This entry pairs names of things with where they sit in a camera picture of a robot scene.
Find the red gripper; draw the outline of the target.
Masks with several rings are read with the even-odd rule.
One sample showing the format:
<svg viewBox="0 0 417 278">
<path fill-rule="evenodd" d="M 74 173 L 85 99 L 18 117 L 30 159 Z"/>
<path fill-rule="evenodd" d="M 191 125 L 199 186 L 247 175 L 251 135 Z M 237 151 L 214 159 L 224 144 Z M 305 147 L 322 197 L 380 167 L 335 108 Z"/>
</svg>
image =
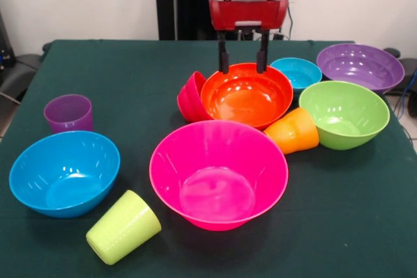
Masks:
<svg viewBox="0 0 417 278">
<path fill-rule="evenodd" d="M 212 26 L 218 35 L 219 71 L 229 73 L 226 31 L 259 28 L 261 47 L 257 52 L 257 73 L 263 74 L 268 63 L 271 29 L 279 29 L 286 16 L 289 0 L 208 0 Z"/>
</svg>

